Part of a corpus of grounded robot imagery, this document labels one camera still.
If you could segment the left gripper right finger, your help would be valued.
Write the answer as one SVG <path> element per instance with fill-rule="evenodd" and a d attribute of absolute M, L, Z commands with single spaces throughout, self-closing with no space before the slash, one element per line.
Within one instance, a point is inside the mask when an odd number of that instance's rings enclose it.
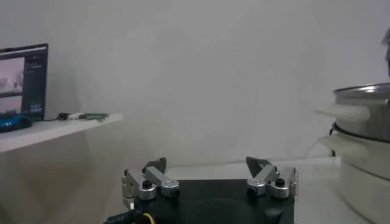
<path fill-rule="evenodd" d="M 266 159 L 247 157 L 246 164 L 251 174 L 247 187 L 254 195 L 262 196 L 268 190 L 272 197 L 286 199 L 299 194 L 299 173 L 295 167 L 277 166 Z"/>

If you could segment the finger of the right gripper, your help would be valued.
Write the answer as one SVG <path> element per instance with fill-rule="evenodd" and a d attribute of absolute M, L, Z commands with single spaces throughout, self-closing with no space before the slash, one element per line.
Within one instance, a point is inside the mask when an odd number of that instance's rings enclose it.
<path fill-rule="evenodd" d="M 389 60 L 389 55 L 390 55 L 390 46 L 389 46 L 389 36 L 390 36 L 390 28 L 388 28 L 384 34 L 384 37 L 381 41 L 381 45 L 386 48 L 386 55 L 385 55 L 385 63 L 387 65 L 388 69 L 388 75 L 390 73 L 390 60 Z"/>

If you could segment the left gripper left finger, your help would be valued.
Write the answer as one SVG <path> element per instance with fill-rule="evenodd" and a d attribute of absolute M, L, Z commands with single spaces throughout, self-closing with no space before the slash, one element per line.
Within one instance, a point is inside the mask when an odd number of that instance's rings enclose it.
<path fill-rule="evenodd" d="M 122 203 L 128 209 L 135 208 L 135 200 L 149 202 L 162 197 L 177 198 L 180 184 L 177 180 L 166 176 L 167 158 L 161 157 L 148 161 L 141 170 L 126 169 L 121 177 Z"/>

